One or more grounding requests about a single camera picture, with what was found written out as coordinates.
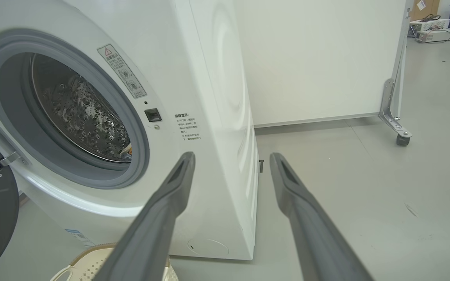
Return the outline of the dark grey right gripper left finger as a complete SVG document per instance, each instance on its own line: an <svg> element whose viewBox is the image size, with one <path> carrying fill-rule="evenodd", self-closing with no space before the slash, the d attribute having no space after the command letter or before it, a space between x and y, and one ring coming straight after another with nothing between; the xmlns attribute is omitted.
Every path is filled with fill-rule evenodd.
<svg viewBox="0 0 450 281"><path fill-rule="evenodd" d="M177 217L186 209L195 155L178 159L107 258L96 281L161 281Z"/></svg>

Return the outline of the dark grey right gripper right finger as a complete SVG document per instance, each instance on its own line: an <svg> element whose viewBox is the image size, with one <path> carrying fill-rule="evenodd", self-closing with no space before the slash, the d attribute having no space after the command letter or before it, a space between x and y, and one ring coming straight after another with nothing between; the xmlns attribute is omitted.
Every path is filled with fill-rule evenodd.
<svg viewBox="0 0 450 281"><path fill-rule="evenodd" d="M362 261L286 158L270 155L280 211L289 219L305 281L372 281Z"/></svg>

